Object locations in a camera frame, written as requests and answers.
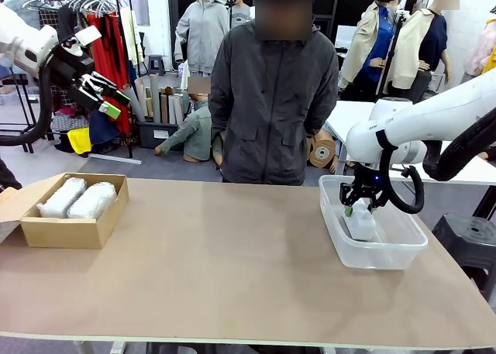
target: brown table top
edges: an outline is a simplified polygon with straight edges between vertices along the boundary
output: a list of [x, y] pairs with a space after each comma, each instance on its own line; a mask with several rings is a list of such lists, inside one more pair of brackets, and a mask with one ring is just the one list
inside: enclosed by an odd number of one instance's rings
[[2, 335], [496, 346], [495, 314], [429, 231], [409, 270], [355, 270], [317, 188], [130, 179], [129, 195], [101, 251], [30, 249], [19, 231], [0, 245]]

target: robotic arm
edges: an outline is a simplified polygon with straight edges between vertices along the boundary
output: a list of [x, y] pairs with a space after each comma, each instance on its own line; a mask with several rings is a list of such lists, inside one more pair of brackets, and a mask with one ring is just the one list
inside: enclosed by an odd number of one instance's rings
[[67, 90], [67, 95], [87, 110], [99, 110], [116, 119], [120, 110], [103, 97], [128, 105], [130, 100], [116, 84], [95, 72], [95, 63], [82, 50], [101, 35], [94, 26], [80, 31], [61, 43], [51, 26], [41, 30], [28, 26], [5, 5], [0, 4], [0, 63], [15, 64], [39, 80], [40, 118], [28, 133], [0, 136], [0, 146], [33, 143], [50, 127], [52, 113], [51, 85]]
[[[355, 181], [341, 186], [340, 199], [347, 213], [351, 215], [360, 198], [370, 199], [370, 211], [391, 201], [406, 213], [419, 213], [424, 191], [417, 170], [408, 167], [402, 172], [415, 187], [415, 203], [407, 204], [391, 186], [391, 165], [423, 161], [431, 178], [451, 180], [496, 141], [495, 106], [496, 71], [417, 105], [393, 98], [379, 100], [370, 120], [355, 125], [346, 139], [349, 155], [360, 162]], [[443, 141], [453, 142], [441, 154]]]

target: navy shirt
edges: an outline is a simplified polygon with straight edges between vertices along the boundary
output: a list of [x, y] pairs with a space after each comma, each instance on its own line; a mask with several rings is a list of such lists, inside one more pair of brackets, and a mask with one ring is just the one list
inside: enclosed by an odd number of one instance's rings
[[370, 67], [370, 60], [374, 58], [385, 60], [388, 56], [389, 44], [394, 35], [394, 26], [389, 22], [388, 16], [388, 9], [379, 5], [379, 32], [377, 33], [377, 40], [359, 73], [361, 77], [368, 77], [376, 83], [381, 79], [382, 69], [379, 67]]
[[429, 64], [430, 70], [434, 71], [439, 66], [443, 51], [448, 47], [448, 33], [444, 16], [431, 12], [434, 13], [434, 18], [420, 45], [418, 58]]

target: black jacket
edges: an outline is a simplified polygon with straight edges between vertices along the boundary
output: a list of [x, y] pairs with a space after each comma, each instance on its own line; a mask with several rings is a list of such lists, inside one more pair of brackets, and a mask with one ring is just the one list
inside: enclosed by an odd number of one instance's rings
[[336, 106], [338, 60], [316, 27], [309, 41], [269, 42], [255, 22], [224, 38], [212, 72], [214, 134], [226, 130], [222, 175], [235, 183], [301, 185], [307, 137]]

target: gray hooded jacket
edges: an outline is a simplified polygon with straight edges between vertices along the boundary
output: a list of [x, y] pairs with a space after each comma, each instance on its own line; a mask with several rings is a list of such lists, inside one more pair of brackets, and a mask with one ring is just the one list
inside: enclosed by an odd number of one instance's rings
[[212, 72], [213, 133], [227, 131], [222, 175], [236, 183], [301, 185], [307, 137], [336, 106], [336, 50], [315, 26], [308, 41], [255, 35], [254, 21], [232, 29]]
[[188, 41], [189, 70], [210, 74], [220, 43], [228, 31], [226, 7], [215, 0], [197, 0], [186, 9], [177, 24], [174, 59], [176, 62], [184, 60], [181, 44]]

